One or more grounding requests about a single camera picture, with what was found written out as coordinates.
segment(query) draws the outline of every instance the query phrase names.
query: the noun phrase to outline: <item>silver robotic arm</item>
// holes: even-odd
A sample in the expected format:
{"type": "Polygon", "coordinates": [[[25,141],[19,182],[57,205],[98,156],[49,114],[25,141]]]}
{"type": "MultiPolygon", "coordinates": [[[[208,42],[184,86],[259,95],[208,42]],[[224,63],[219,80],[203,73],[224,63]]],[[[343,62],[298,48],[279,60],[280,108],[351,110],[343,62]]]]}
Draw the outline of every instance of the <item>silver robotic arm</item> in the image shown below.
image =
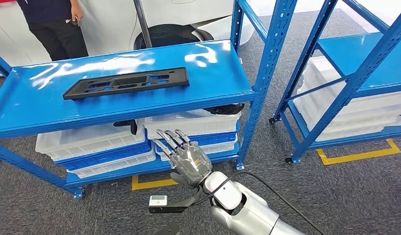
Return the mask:
{"type": "Polygon", "coordinates": [[[168,156],[170,165],[178,174],[171,177],[178,183],[197,188],[194,197],[178,203],[168,203],[167,196],[151,196],[151,213],[179,213],[196,201],[202,192],[208,193],[212,202],[211,214],[222,227],[237,235],[303,235],[279,219],[279,215],[268,208],[267,202],[238,182],[233,182],[219,171],[212,172],[208,156],[197,142],[190,141],[180,130],[157,130],[170,149],[160,140],[154,139],[168,156]]]}

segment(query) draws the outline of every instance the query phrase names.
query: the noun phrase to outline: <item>yellow floor tape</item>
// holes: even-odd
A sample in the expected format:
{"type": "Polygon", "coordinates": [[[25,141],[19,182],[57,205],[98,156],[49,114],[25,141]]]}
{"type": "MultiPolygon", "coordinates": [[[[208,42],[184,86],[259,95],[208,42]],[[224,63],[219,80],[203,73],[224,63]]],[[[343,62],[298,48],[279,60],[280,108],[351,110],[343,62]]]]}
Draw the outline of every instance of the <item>yellow floor tape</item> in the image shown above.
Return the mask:
{"type": "MultiPolygon", "coordinates": [[[[317,149],[317,153],[320,156],[320,159],[324,165],[345,163],[345,162],[351,162],[351,161],[362,160],[362,159],[367,159],[367,158],[375,158],[375,157],[381,157],[381,156],[401,153],[401,151],[399,150],[399,148],[396,146],[396,144],[393,142],[392,139],[386,139],[386,141],[388,142],[390,148],[366,152],[366,153],[358,153],[358,154],[352,154],[352,155],[336,157],[336,158],[327,158],[322,149],[317,149]]],[[[175,182],[172,179],[139,183],[138,175],[135,175],[135,176],[133,176],[133,179],[131,182],[131,190],[135,191],[135,190],[139,190],[139,189],[157,188],[157,187],[164,187],[164,186],[176,185],[176,184],[177,184],[177,182],[175,182]]]]}
{"type": "Polygon", "coordinates": [[[157,187],[176,185],[176,184],[177,183],[172,179],[139,183],[138,175],[135,175],[135,176],[133,176],[133,179],[131,181],[131,190],[135,191],[135,190],[139,190],[139,189],[157,188],[157,187]]]}
{"type": "Polygon", "coordinates": [[[366,153],[352,154],[352,155],[336,157],[336,158],[327,158],[322,149],[317,149],[316,151],[317,151],[318,155],[320,156],[320,159],[324,165],[346,163],[346,162],[351,162],[351,161],[356,161],[356,160],[375,158],[375,157],[381,157],[381,156],[401,153],[401,151],[399,150],[399,148],[396,146],[396,144],[393,142],[392,139],[386,139],[386,141],[388,142],[388,144],[390,146],[390,148],[388,148],[388,149],[371,151],[371,152],[366,152],[366,153]]]}

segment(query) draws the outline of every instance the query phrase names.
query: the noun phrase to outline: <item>gray carpet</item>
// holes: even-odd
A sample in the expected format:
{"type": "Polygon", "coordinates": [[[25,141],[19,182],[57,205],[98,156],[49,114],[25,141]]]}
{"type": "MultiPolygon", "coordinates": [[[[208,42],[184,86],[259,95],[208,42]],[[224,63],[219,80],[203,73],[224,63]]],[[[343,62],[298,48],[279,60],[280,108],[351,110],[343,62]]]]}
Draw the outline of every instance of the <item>gray carpet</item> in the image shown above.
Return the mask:
{"type": "MultiPolygon", "coordinates": [[[[401,235],[401,154],[323,166],[315,151],[307,152],[300,164],[286,165],[284,158],[293,145],[282,123],[267,119],[276,108],[290,78],[317,13],[294,14],[277,64],[271,89],[246,159],[246,169],[264,178],[313,222],[330,235],[401,235]]],[[[268,25],[270,18],[262,20],[268,25]]],[[[341,10],[335,10],[323,37],[363,33],[363,29],[341,10]]],[[[240,49],[246,74],[257,74],[263,43],[257,34],[240,49]]],[[[401,149],[401,138],[394,139],[401,149]]],[[[5,140],[6,147],[63,176],[64,169],[34,151],[35,137],[5,140]]],[[[328,156],[359,153],[386,147],[385,141],[366,142],[326,151],[328,156]]],[[[226,174],[231,163],[214,166],[226,174]]],[[[162,179],[168,172],[140,176],[140,181],[162,179]]],[[[267,200],[281,218],[309,235],[317,232],[258,181],[239,181],[267,200]]],[[[94,184],[86,198],[51,187],[6,163],[0,164],[0,235],[118,235],[154,234],[169,222],[179,222],[184,235],[229,235],[209,215],[208,203],[183,214],[149,214],[148,198],[166,194],[181,200],[194,192],[182,186],[131,191],[131,179],[94,184]]]]}

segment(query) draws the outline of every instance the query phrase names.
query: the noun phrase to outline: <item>stacked storage bin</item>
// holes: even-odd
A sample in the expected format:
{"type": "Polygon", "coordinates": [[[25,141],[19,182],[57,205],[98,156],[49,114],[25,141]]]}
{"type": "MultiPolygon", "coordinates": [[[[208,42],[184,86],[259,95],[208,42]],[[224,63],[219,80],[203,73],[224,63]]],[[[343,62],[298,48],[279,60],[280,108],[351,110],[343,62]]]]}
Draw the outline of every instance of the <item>stacked storage bin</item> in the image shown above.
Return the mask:
{"type": "Polygon", "coordinates": [[[112,123],[39,134],[36,151],[49,155],[70,173],[85,178],[156,159],[142,124],[136,135],[130,126],[112,123]]]}
{"type": "MultiPolygon", "coordinates": [[[[157,129],[185,132],[190,140],[197,141],[206,154],[232,151],[237,146],[237,132],[241,112],[235,115],[213,115],[205,110],[193,110],[176,114],[147,117],[142,120],[148,139],[161,139],[157,129]]],[[[156,147],[162,161],[168,157],[156,147]]]]}
{"type": "MultiPolygon", "coordinates": [[[[341,77],[324,56],[310,58],[303,76],[304,82],[297,90],[298,94],[341,77]]],[[[310,131],[345,85],[343,81],[294,99],[310,131]]],[[[354,98],[316,141],[379,132],[392,125],[401,125],[401,92],[354,98]]]]}

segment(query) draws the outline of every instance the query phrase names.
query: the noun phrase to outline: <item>robot finger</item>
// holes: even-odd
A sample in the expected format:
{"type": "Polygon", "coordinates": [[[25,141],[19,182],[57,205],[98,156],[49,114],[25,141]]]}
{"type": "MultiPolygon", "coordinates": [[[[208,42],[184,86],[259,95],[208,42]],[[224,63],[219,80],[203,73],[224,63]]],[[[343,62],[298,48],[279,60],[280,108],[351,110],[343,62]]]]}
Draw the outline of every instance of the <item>robot finger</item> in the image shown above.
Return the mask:
{"type": "Polygon", "coordinates": [[[157,134],[159,134],[161,137],[163,137],[165,139],[165,141],[168,143],[168,145],[170,145],[170,147],[175,150],[177,149],[179,146],[174,142],[174,140],[168,135],[166,134],[164,131],[157,129],[157,134]]]}
{"type": "Polygon", "coordinates": [[[163,153],[165,153],[165,155],[170,158],[170,156],[173,154],[173,152],[171,152],[163,143],[161,143],[160,140],[158,139],[153,139],[153,142],[162,149],[163,153]]]}
{"type": "Polygon", "coordinates": [[[183,140],[179,138],[174,132],[166,130],[165,133],[168,134],[179,145],[179,147],[183,146],[183,140]]]}
{"type": "Polygon", "coordinates": [[[174,132],[176,132],[187,144],[190,143],[189,137],[183,131],[176,129],[174,132]]]}

